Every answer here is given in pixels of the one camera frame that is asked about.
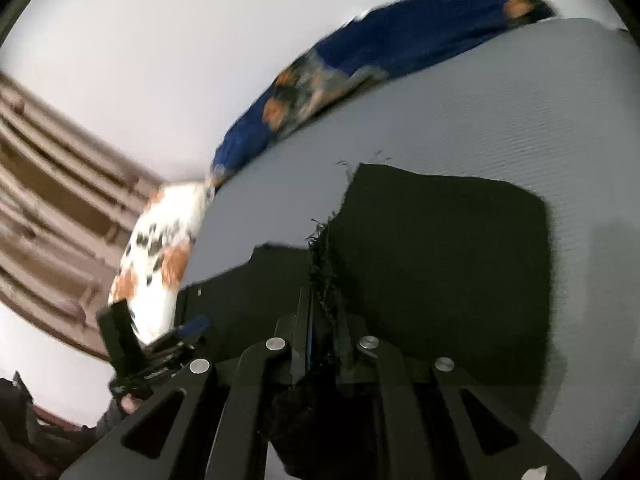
blue fabric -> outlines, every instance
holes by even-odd
[[[270,143],[363,83],[433,66],[554,14],[541,0],[401,0],[316,43],[225,134],[211,171],[221,184]]]

black cloth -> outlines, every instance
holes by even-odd
[[[281,316],[295,314],[300,288],[308,283],[308,261],[304,249],[257,247],[244,265],[183,289],[175,323],[208,316],[206,355],[213,362],[239,357],[252,344],[273,337]]]
[[[542,200],[505,182],[362,165],[328,225],[348,312],[405,355],[452,358],[530,418],[550,327]]]

white wall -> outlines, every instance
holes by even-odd
[[[170,180],[202,176],[225,131],[297,54],[390,0],[33,0],[0,69]],[[620,24],[606,0],[549,0]]]
[[[0,303],[0,377],[18,370],[34,402],[76,424],[93,426],[107,408],[108,363],[52,338]]]

gray bed sheet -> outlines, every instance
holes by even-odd
[[[532,427],[585,480],[640,417],[640,53],[591,20],[511,31],[331,110],[215,197],[184,284],[297,246],[350,168],[505,180],[550,209],[552,340]]]

silver screw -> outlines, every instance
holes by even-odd
[[[267,339],[266,346],[269,350],[282,350],[287,345],[287,342],[284,341],[281,337],[272,337],[271,339]]]
[[[203,374],[207,370],[209,370],[209,361],[206,359],[194,359],[189,364],[189,370],[194,374]]]
[[[436,359],[436,368],[441,372],[450,372],[453,370],[455,364],[448,357],[438,357]]]
[[[379,344],[380,340],[374,335],[366,335],[360,338],[360,346],[366,348],[367,350],[378,348]]]

